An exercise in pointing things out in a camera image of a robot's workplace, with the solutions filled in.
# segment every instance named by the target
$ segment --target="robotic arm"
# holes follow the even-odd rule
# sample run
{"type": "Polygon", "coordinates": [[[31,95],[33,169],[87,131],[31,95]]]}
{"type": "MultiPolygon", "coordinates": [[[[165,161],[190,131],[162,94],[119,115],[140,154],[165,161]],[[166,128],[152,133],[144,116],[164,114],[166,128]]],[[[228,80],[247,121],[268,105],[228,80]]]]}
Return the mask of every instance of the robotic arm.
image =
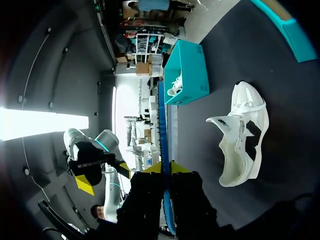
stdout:
{"type": "Polygon", "coordinates": [[[82,131],[70,128],[64,133],[63,141],[69,155],[68,167],[79,189],[95,195],[93,186],[102,179],[101,164],[110,165],[130,178],[130,170],[118,148],[119,140],[110,130],[104,130],[92,140],[82,131]]]}

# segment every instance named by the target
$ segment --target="shoe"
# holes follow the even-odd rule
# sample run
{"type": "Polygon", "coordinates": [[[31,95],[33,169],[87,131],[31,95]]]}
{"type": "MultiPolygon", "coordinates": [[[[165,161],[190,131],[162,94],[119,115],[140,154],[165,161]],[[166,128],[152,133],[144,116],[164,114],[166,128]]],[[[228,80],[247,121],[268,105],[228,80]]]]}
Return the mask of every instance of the shoe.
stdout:
{"type": "Polygon", "coordinates": [[[168,91],[167,91],[167,94],[171,97],[174,97],[176,94],[178,94],[183,86],[182,86],[182,74],[180,74],[180,76],[178,76],[174,82],[172,82],[173,86],[172,88],[170,88],[168,91]]]}
{"type": "Polygon", "coordinates": [[[168,238],[171,238],[171,239],[174,239],[174,238],[175,238],[175,235],[173,235],[173,234],[170,232],[168,226],[161,226],[161,227],[159,227],[159,234],[160,234],[160,235],[164,235],[164,236],[166,236],[166,237],[168,237],[168,238]]]}
{"type": "Polygon", "coordinates": [[[210,117],[223,133],[219,144],[224,168],[219,183],[235,187],[259,174],[263,137],[269,127],[266,102],[249,83],[238,82],[233,89],[231,111],[227,116],[210,117]]]}

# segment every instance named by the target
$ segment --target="cable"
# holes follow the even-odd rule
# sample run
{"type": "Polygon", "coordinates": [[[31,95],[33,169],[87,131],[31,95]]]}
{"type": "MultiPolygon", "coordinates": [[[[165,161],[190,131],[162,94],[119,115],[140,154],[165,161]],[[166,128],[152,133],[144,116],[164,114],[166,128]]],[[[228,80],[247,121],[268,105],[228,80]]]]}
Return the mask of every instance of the cable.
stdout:
{"type": "Polygon", "coordinates": [[[101,171],[103,174],[112,174],[115,173],[117,170],[113,170],[113,171],[101,171]]]}
{"type": "Polygon", "coordinates": [[[54,231],[54,232],[57,232],[57,233],[61,233],[58,229],[55,229],[53,227],[46,227],[46,228],[42,229],[43,233],[49,232],[49,231],[54,231]]]}
{"type": "Polygon", "coordinates": [[[312,197],[312,193],[304,193],[304,194],[301,194],[299,196],[296,196],[293,201],[296,202],[296,201],[299,201],[301,199],[304,199],[304,198],[311,198],[312,197]]]}
{"type": "MultiPolygon", "coordinates": [[[[43,40],[41,46],[39,47],[38,49],[38,52],[36,53],[34,59],[33,59],[33,62],[32,62],[32,65],[31,65],[31,68],[29,70],[29,73],[28,73],[28,77],[26,78],[26,82],[25,82],[25,86],[24,86],[24,92],[23,92],[23,98],[22,98],[22,108],[21,110],[23,111],[24,110],[24,105],[25,105],[25,97],[26,97],[26,91],[27,91],[27,86],[28,86],[28,83],[29,83],[29,78],[30,78],[30,75],[31,75],[31,72],[32,72],[32,69],[34,68],[34,65],[35,65],[35,62],[38,58],[38,55],[42,49],[42,47],[44,46],[45,42],[47,41],[49,37],[49,34],[46,35],[45,39],[43,40]]],[[[32,176],[31,174],[31,170],[30,170],[30,167],[29,167],[29,163],[28,163],[28,159],[27,159],[27,154],[26,154],[26,147],[25,147],[25,141],[24,141],[24,137],[22,137],[22,147],[23,147],[23,153],[24,153],[24,158],[25,158],[25,162],[26,162],[26,166],[30,172],[30,175],[31,175],[31,179],[32,181],[34,182],[35,185],[37,185],[41,191],[43,192],[45,198],[47,199],[48,202],[50,202],[47,194],[45,193],[45,190],[35,181],[34,177],[32,176]]]]}
{"type": "Polygon", "coordinates": [[[121,187],[120,187],[120,189],[122,192],[124,192],[124,194],[126,194],[124,184],[122,183],[122,177],[121,177],[121,174],[119,174],[119,173],[118,173],[118,178],[120,178],[120,182],[121,182],[121,186],[122,186],[122,189],[121,189],[121,187]]]}

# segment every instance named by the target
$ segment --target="cardboard box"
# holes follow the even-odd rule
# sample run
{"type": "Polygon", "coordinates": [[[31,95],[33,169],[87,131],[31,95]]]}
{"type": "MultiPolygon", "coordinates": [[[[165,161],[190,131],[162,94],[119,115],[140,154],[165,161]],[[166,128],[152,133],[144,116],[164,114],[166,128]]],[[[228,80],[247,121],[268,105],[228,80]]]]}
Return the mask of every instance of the cardboard box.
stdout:
{"type": "Polygon", "coordinates": [[[121,64],[128,62],[125,56],[117,57],[116,60],[118,61],[118,63],[121,63],[121,64]]]}
{"type": "Polygon", "coordinates": [[[148,143],[152,143],[152,139],[151,139],[151,136],[147,136],[146,138],[145,138],[145,140],[148,142],[148,143]]]}
{"type": "Polygon", "coordinates": [[[139,144],[145,144],[146,141],[147,141],[147,140],[146,140],[144,137],[141,137],[141,138],[139,139],[139,144]]]}
{"type": "Polygon", "coordinates": [[[149,75],[149,63],[138,62],[135,67],[137,75],[149,75]]]}
{"type": "Polygon", "coordinates": [[[151,137],[151,129],[144,130],[144,137],[151,137]]]}

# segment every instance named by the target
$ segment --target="man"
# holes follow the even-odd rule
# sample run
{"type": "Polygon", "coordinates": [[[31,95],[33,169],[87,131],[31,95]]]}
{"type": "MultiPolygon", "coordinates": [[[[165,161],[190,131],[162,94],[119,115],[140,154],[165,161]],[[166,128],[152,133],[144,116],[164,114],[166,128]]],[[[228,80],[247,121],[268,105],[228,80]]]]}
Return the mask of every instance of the man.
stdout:
{"type": "Polygon", "coordinates": [[[102,219],[102,220],[106,220],[105,219],[105,214],[104,214],[104,206],[100,206],[98,204],[93,205],[90,209],[91,211],[91,215],[95,218],[95,219],[102,219]]]}
{"type": "Polygon", "coordinates": [[[150,12],[151,10],[180,10],[188,11],[189,13],[194,10],[194,5],[186,4],[180,1],[174,0],[140,0],[138,2],[131,1],[128,6],[134,10],[141,10],[145,12],[150,12]]]}
{"type": "MultiPolygon", "coordinates": [[[[91,215],[95,218],[95,219],[101,219],[101,220],[107,220],[105,218],[105,214],[104,214],[104,206],[101,206],[101,205],[93,205],[90,209],[91,211],[91,215]]],[[[165,215],[163,213],[163,209],[161,209],[161,212],[160,212],[160,227],[159,227],[159,233],[161,235],[164,235],[166,237],[174,237],[168,226],[166,225],[166,219],[165,219],[165,215]]]]}

